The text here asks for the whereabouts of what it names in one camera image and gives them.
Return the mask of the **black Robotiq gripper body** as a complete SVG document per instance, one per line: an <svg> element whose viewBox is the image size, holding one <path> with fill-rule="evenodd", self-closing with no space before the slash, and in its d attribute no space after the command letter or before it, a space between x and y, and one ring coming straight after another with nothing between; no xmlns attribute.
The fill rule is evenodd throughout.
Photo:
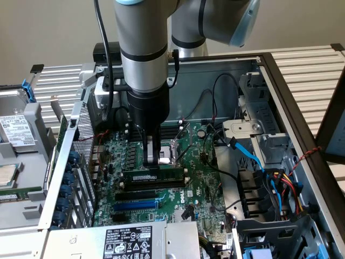
<svg viewBox="0 0 345 259"><path fill-rule="evenodd" d="M128 91L127 101L133 122L145 131L155 131L169 115L168 84L149 93Z"/></svg>

